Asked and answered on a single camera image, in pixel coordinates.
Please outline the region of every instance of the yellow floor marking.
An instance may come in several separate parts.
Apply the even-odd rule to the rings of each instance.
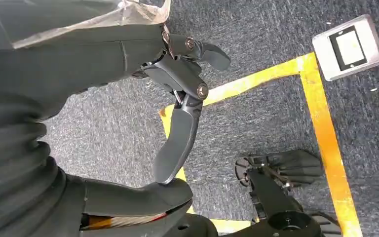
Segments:
[[[211,220],[219,233],[234,233],[251,226],[250,221]]]
[[[300,72],[303,89],[343,236],[361,237],[361,228],[346,178],[316,57],[314,53],[311,53],[303,56],[299,61],[303,63],[303,69]]]
[[[355,211],[349,184],[343,167],[341,153],[335,136],[325,91],[314,53],[310,53],[288,62],[276,65],[247,77],[229,82],[210,90],[203,106],[207,106],[224,99],[239,95],[264,82],[272,79],[300,75],[303,89],[309,106],[313,127],[319,145],[321,157],[325,167],[328,184],[332,195],[338,221],[344,237],[361,237],[361,228]],[[173,105],[169,105],[159,112],[166,137],[169,136],[170,118]],[[186,181],[184,169],[181,168],[177,178]],[[194,213],[193,207],[188,213]],[[231,233],[250,225],[250,221],[211,220],[218,232]]]

